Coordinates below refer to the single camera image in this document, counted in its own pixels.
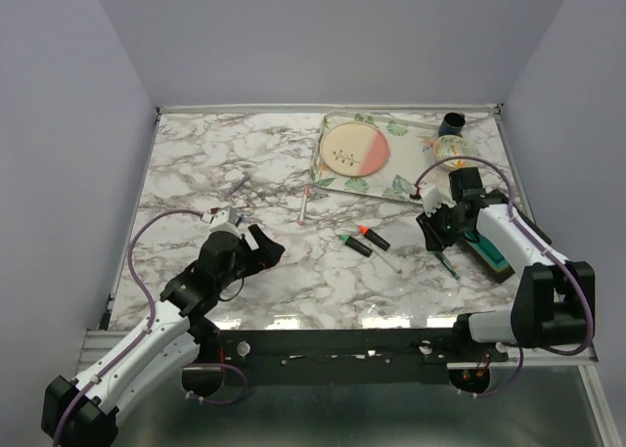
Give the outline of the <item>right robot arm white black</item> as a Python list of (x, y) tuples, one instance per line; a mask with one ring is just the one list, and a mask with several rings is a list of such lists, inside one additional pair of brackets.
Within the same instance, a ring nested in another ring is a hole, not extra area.
[(467, 237), (488, 240), (519, 276), (509, 310), (459, 316), (450, 348), (469, 361), (486, 343), (541, 348), (573, 356), (585, 351), (595, 333), (593, 268), (555, 251), (549, 241), (514, 206), (510, 195), (484, 189), (475, 167), (449, 175), (452, 202), (435, 187), (417, 185), (415, 196), (424, 211), (417, 222), (429, 251), (441, 252)]

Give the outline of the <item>orange highlighter black body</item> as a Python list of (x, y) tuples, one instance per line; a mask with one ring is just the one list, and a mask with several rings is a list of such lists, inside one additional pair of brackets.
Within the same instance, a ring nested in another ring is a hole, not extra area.
[(387, 251), (390, 248), (390, 243), (380, 236), (377, 232), (367, 226), (360, 225), (359, 230), (361, 235), (368, 241), (370, 241), (373, 245), (378, 248)]

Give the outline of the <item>green highlighter black body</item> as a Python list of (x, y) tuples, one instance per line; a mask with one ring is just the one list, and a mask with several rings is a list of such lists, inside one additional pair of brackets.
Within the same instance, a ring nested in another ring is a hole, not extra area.
[(363, 243), (359, 242), (357, 239), (353, 238), (350, 235), (339, 235), (338, 237), (346, 246), (357, 251), (359, 254), (363, 256), (369, 257), (373, 253), (373, 250), (370, 247), (364, 245)]

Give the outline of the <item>teal acrylic marker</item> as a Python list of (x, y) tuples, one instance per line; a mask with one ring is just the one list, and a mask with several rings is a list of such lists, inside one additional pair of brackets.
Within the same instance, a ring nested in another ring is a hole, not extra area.
[(454, 264), (442, 252), (434, 251), (432, 254), (446, 268), (446, 270), (452, 275), (452, 277), (455, 280), (457, 280), (457, 281), (461, 280), (461, 276), (456, 271), (456, 268), (455, 268)]

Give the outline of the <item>pink capped white pen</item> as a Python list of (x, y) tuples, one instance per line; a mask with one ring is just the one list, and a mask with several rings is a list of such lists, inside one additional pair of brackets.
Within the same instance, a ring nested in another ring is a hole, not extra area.
[(401, 268), (401, 266), (396, 263), (393, 259), (391, 259), (385, 252), (383, 252), (382, 250), (378, 249), (378, 248), (374, 248), (373, 252), (382, 260), (384, 261), (395, 273), (397, 274), (402, 274), (403, 270)]

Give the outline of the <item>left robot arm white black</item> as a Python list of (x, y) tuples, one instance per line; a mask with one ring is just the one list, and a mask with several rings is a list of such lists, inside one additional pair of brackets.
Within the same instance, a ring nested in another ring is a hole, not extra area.
[(110, 446), (130, 412), (171, 374), (209, 362), (219, 330), (206, 314), (231, 284), (276, 266), (282, 245), (258, 226), (219, 226), (142, 320), (99, 361), (46, 388), (41, 427), (56, 446)]

